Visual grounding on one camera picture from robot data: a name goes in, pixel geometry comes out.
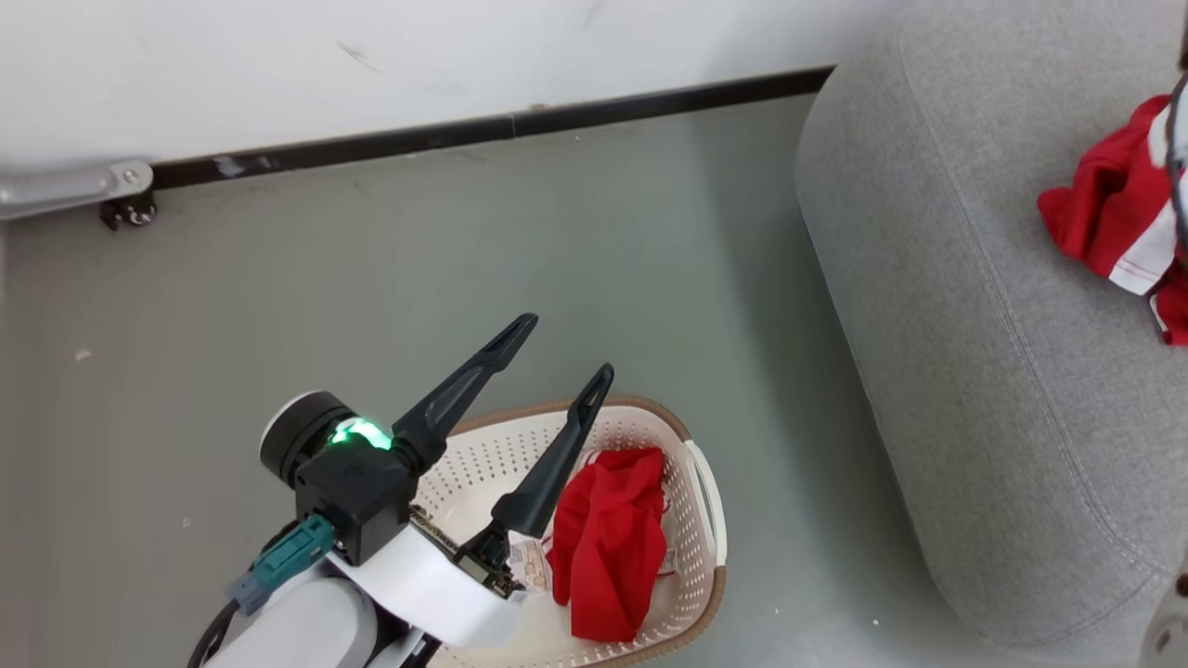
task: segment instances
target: gray sofa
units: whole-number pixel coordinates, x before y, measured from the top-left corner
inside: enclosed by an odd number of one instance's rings
[[[991,642],[1131,661],[1188,540],[1188,349],[1036,195],[1167,93],[1182,0],[928,4],[841,64],[797,190],[936,585]]]

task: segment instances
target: teal cable connector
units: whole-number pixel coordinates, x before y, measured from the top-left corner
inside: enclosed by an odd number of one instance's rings
[[[321,561],[331,549],[334,525],[321,515],[310,515],[255,557],[252,568],[227,587],[227,598],[236,601],[244,615],[253,615],[280,585]]]
[[[252,576],[272,593],[293,575],[317,563],[334,549],[334,525],[321,515],[310,515],[252,562]]]

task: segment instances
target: white stripe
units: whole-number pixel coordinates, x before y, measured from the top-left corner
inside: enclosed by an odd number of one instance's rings
[[[1126,291],[1145,295],[1171,266],[1176,253],[1176,214],[1168,201],[1151,225],[1114,263],[1110,281]]]
[[[1167,333],[1168,324],[1159,317],[1159,294],[1151,295],[1151,313],[1155,314],[1155,322],[1159,323],[1159,332]]]

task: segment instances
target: basket handle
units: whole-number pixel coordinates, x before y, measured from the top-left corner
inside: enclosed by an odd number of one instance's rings
[[[693,455],[693,472],[697,477],[697,485],[693,493],[697,497],[697,505],[708,515],[709,531],[713,534],[714,561],[718,566],[726,566],[726,511],[722,509],[722,494],[718,491],[718,483],[714,480],[714,472],[706,461],[706,455],[697,447],[697,443],[689,439],[684,442]]]

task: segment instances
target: gray floor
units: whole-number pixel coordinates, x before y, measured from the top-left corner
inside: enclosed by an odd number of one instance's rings
[[[716,473],[726,599],[657,666],[1025,666],[914,547],[794,195],[810,102],[168,191],[116,234],[90,212],[13,225],[4,521],[29,549],[5,566],[29,576],[5,587],[34,604],[7,606],[10,651],[181,666],[291,512],[257,460],[272,412],[326,387],[393,418],[532,310],[478,411],[609,360]]]

